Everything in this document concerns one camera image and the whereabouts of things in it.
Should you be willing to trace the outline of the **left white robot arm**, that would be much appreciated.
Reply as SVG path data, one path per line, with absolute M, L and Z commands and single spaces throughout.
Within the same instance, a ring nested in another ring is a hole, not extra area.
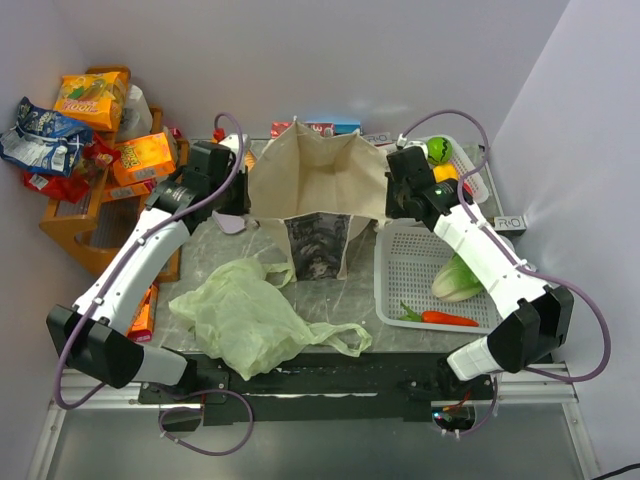
M 72 306 L 54 306 L 46 324 L 59 355 L 56 371 L 76 369 L 113 388 L 148 382 L 187 391 L 197 364 L 127 332 L 143 294 L 169 258 L 218 209 L 248 209 L 247 135 L 196 142 L 188 162 L 157 184 L 134 230 L 99 279 Z

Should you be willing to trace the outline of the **red candy bag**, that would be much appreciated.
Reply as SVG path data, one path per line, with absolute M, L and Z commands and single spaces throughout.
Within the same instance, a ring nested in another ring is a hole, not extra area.
M 84 147 L 68 177 L 23 172 L 22 181 L 27 189 L 51 199 L 77 203 L 110 166 L 120 159 L 121 152 L 94 133 L 92 142 Z

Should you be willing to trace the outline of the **beige canvas tote bag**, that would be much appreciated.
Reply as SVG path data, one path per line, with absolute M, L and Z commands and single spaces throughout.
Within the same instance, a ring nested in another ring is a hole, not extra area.
M 343 280 L 349 243 L 386 221 L 387 170 L 384 152 L 360 134 L 323 137 L 293 122 L 249 172 L 250 214 L 295 280 Z

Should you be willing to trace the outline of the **blue snack bag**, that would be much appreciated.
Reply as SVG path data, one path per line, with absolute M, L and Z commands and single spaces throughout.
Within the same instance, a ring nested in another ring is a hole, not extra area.
M 28 173 L 69 177 L 92 139 L 89 125 L 23 97 L 14 126 L 1 134 L 1 158 Z

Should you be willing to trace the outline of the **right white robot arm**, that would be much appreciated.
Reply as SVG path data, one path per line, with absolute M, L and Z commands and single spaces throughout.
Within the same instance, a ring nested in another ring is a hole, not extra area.
M 562 346 L 574 306 L 570 291 L 535 277 L 496 234 L 462 181 L 437 181 L 417 146 L 388 154 L 387 213 L 412 218 L 444 241 L 493 300 L 501 321 L 450 353 L 442 377 L 469 382 L 517 373 Z

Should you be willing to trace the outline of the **orange gummy snack bag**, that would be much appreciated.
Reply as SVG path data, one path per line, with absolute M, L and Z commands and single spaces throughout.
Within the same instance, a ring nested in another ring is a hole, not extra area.
M 53 109 L 92 129 L 115 132 L 120 125 L 130 74 L 110 70 L 62 77 Z

